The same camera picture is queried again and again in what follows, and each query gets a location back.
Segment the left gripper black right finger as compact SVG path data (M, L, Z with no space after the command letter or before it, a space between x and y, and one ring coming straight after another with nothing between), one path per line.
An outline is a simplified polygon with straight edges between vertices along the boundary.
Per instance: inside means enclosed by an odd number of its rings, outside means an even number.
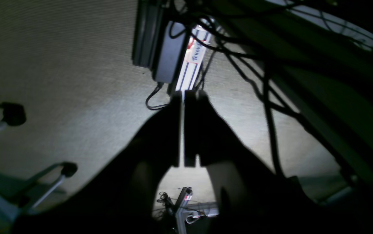
M185 157L199 155L221 208L258 206L266 200L271 171L217 113L203 91L186 91Z

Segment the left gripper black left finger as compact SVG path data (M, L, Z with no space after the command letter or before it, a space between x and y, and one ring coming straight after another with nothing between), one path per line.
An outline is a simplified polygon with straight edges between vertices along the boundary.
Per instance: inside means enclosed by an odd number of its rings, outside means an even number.
M182 93L176 91L169 104L150 117L122 152L125 195L140 208L153 208L161 180L179 165Z

